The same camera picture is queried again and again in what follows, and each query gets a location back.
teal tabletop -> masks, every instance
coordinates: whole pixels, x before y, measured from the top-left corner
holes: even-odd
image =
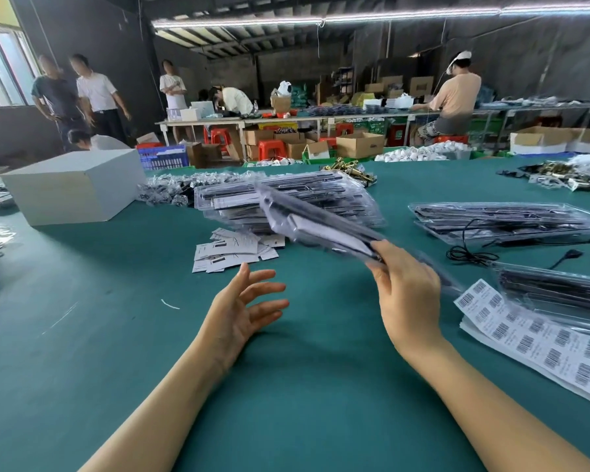
[[[367,163],[369,192],[394,243],[422,250],[464,285],[487,269],[454,265],[413,224],[426,201],[565,202],[590,192],[547,190],[496,175],[519,159]],[[315,166],[269,167],[271,174]],[[104,223],[33,229],[0,258],[0,471],[75,471],[186,349],[213,296],[235,273],[192,272],[195,245],[217,222],[191,208],[133,203]],[[590,275],[590,245],[561,269]],[[567,246],[492,250],[547,267]],[[396,353],[376,286],[359,261],[287,244],[273,268],[291,306],[254,337],[213,392],[176,471],[480,471],[479,458],[431,388]],[[177,306],[171,309],[162,302]],[[459,330],[442,299],[443,334],[481,373],[590,456],[590,402]]]

pile of brass parts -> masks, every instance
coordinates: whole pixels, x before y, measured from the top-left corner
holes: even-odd
[[[358,168],[359,161],[352,160],[350,162],[346,162],[342,157],[338,157],[334,164],[331,166],[323,166],[320,170],[340,170],[341,172],[346,173],[353,179],[362,182],[365,187],[369,187],[372,184],[375,184],[378,178],[373,174],[368,174],[363,170]]]
[[[519,168],[527,174],[547,175],[566,183],[570,190],[590,190],[590,175],[584,174],[577,166],[564,162],[546,161],[533,166]]]

green table surface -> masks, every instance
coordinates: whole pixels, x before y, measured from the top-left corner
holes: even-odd
[[[590,209],[590,192],[495,174],[522,163],[370,162],[379,181],[369,192],[388,238],[471,285],[489,271],[451,265],[448,247],[416,227],[406,206],[535,201]],[[133,203],[106,223],[39,229],[12,211],[0,223],[17,232],[0,258],[0,471],[76,470],[186,349],[235,269],[191,273],[195,245],[219,224],[190,208]],[[547,267],[568,248],[494,251]],[[590,274],[590,245],[577,248],[585,255],[561,268]],[[484,470],[438,396],[393,349],[368,269],[293,244],[279,253],[253,267],[277,270],[291,306],[250,341],[208,399],[175,470]],[[459,352],[590,456],[590,402],[479,344],[459,330],[461,317],[444,298],[443,334]]]

white shirt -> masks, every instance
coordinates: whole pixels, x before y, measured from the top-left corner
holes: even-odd
[[[183,79],[181,79],[179,76],[165,74],[164,76],[160,77],[160,91],[163,92],[164,89],[169,87],[174,87],[175,90],[186,90]],[[183,94],[166,94],[166,101],[168,101],[169,109],[187,109],[188,107],[186,104],[186,98]]]
[[[223,88],[223,102],[227,110],[237,110],[240,114],[251,114],[253,104],[247,94],[235,87]]]
[[[90,139],[92,146],[90,150],[116,150],[116,149],[131,149],[124,142],[118,141],[110,136],[101,136],[96,134]]]
[[[86,97],[90,101],[92,110],[117,109],[116,101],[111,97],[118,89],[111,84],[107,76],[100,73],[92,73],[89,78],[84,76],[77,79],[77,90],[79,97]]]

